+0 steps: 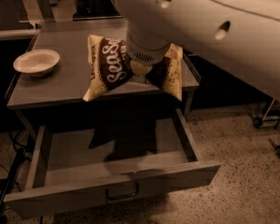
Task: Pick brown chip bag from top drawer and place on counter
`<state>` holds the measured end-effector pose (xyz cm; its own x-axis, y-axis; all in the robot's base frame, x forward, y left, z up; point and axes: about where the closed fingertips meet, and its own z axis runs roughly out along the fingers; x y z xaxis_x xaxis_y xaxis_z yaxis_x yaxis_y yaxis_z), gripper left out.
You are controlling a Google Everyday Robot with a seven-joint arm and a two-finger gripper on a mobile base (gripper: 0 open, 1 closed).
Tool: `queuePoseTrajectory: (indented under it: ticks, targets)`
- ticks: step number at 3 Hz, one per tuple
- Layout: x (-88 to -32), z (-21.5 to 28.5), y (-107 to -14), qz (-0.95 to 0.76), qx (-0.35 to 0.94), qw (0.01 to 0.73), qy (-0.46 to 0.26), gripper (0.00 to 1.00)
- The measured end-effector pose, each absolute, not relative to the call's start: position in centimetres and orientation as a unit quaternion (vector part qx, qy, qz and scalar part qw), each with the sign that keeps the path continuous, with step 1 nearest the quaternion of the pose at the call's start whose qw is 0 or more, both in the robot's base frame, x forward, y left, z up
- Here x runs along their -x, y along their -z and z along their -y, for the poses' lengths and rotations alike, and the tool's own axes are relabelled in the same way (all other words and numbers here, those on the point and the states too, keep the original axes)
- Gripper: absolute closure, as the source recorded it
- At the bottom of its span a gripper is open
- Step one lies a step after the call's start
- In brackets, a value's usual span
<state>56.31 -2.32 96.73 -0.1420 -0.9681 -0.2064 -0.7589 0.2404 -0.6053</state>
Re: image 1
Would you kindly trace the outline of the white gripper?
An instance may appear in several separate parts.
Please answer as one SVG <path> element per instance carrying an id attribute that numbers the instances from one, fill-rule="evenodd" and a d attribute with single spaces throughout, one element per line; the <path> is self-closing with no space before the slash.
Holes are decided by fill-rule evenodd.
<path id="1" fill-rule="evenodd" d="M 152 70 L 151 64 L 159 63 L 170 47 L 159 23 L 129 21 L 126 31 L 126 50 L 135 75 L 145 76 Z"/>

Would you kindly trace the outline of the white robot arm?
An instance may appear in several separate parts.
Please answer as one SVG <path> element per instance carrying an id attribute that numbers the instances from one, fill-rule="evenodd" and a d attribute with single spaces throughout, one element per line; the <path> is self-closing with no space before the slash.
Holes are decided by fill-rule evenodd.
<path id="1" fill-rule="evenodd" d="M 280 0 L 111 0 L 129 56 L 158 63 L 170 44 L 280 102 Z"/>

